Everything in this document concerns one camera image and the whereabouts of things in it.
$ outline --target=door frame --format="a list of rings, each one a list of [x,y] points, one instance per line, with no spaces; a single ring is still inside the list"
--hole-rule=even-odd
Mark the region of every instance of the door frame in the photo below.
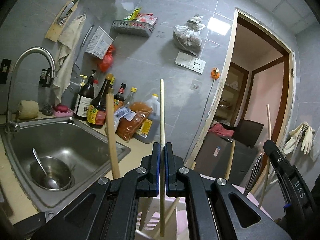
[[[252,71],[251,80],[250,80],[249,89],[248,89],[248,95],[247,95],[247,98],[246,98],[246,101],[244,104],[244,109],[243,109],[242,115],[241,115],[241,119],[244,119],[245,114],[248,110],[252,87],[253,87],[253,79],[254,79],[255,74],[260,73],[264,70],[267,70],[268,68],[271,68],[275,65],[278,65],[279,63],[284,63],[284,71],[283,71],[283,84],[282,84],[282,92],[281,92],[279,110],[278,110],[275,126],[274,126],[272,134],[271,134],[271,139],[275,142],[277,141],[280,130],[281,130],[281,125],[282,125],[281,120],[283,120],[283,118],[284,118],[285,109],[286,109],[286,102],[288,99],[289,72],[290,72],[288,55],[277,58],[276,60],[271,61],[271,62]]]
[[[236,107],[235,110],[232,114],[231,120],[230,120],[230,125],[234,126],[237,116],[239,114],[240,111],[240,107],[241,107],[241,103],[244,97],[244,92],[245,92],[245,88],[247,86],[247,82],[248,82],[248,77],[249,77],[249,71],[240,67],[239,65],[237,65],[236,63],[230,62],[230,67],[240,71],[243,74],[243,78],[242,78],[242,82],[241,82],[241,88],[239,90],[239,94],[238,94],[238,99],[236,102]]]
[[[278,46],[279,50],[282,50],[282,52],[287,52],[289,54],[289,68],[290,68],[290,75],[289,75],[289,91],[288,91],[288,97],[287,97],[287,102],[286,102],[286,109],[284,113],[284,119],[281,124],[280,132],[277,141],[275,142],[276,145],[281,148],[283,147],[285,143],[285,135],[289,131],[289,123],[292,118],[292,109],[293,109],[293,104],[294,104],[294,97],[295,97],[295,79],[296,79],[296,67],[295,67],[295,52],[292,51],[284,41],[282,41],[272,30],[270,30],[267,26],[256,20],[253,16],[247,14],[246,12],[242,11],[239,8],[235,9],[234,17],[233,17],[233,23],[232,23],[232,28],[231,28],[231,37],[229,41],[229,46],[228,46],[228,51],[226,55],[226,59],[224,62],[223,70],[220,73],[220,80],[219,84],[216,90],[216,93],[213,97],[207,119],[205,121],[205,124],[198,136],[198,138],[193,141],[192,144],[194,144],[194,147],[192,148],[191,154],[188,156],[187,161],[185,163],[186,167],[192,167],[196,156],[202,146],[203,140],[208,132],[208,129],[212,123],[214,114],[217,110],[219,100],[223,91],[224,84],[226,82],[230,62],[231,62],[231,57],[233,53],[233,48],[235,44],[235,37],[236,37],[236,27],[238,23],[238,19],[240,19],[239,23],[243,22],[242,20],[245,20],[249,22],[251,25],[255,27],[256,32],[258,32],[260,35],[263,36],[263,38],[267,39],[266,41],[271,45],[273,44],[274,46]],[[266,174],[266,168],[263,170],[261,173],[256,185],[253,187],[251,190],[251,193],[254,194],[257,189],[260,187],[260,185],[263,182],[263,178],[265,177]]]

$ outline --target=soap dish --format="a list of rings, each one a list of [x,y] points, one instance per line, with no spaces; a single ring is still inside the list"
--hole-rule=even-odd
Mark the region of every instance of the soap dish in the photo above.
[[[56,117],[70,117],[70,116],[73,116],[73,111],[69,108],[67,112],[60,112],[60,111],[56,112],[55,110],[53,110],[53,114]]]

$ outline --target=metal screw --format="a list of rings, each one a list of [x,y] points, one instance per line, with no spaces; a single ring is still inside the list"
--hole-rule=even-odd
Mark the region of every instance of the metal screw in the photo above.
[[[139,168],[137,168],[137,173],[139,173],[139,174],[143,174],[143,173],[146,173],[146,168],[144,168],[144,167],[139,167]]]
[[[108,183],[108,178],[102,177],[102,178],[98,179],[98,183],[100,185],[106,185]]]
[[[181,168],[179,169],[179,172],[182,173],[182,174],[187,174],[187,173],[189,172],[189,169],[186,168],[186,167],[181,167]]]
[[[220,186],[224,186],[227,184],[227,181],[223,178],[219,178],[219,179],[217,179],[217,184]]]

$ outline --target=gray plastic basket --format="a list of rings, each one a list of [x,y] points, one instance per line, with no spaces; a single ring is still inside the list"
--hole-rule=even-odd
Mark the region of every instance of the gray plastic basket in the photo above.
[[[112,29],[118,33],[150,37],[155,27],[144,22],[117,20],[113,22]]]

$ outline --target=sink basin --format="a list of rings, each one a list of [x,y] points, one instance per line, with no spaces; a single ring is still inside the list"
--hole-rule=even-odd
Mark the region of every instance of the sink basin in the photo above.
[[[72,117],[46,118],[20,123],[20,131],[7,134],[4,125],[0,134],[6,155],[21,187],[39,211],[49,211],[50,218],[79,196],[98,178],[111,170],[106,136]],[[59,192],[39,187],[30,175],[30,165],[39,157],[62,160],[72,173],[71,185]],[[118,160],[130,148],[116,143]]]

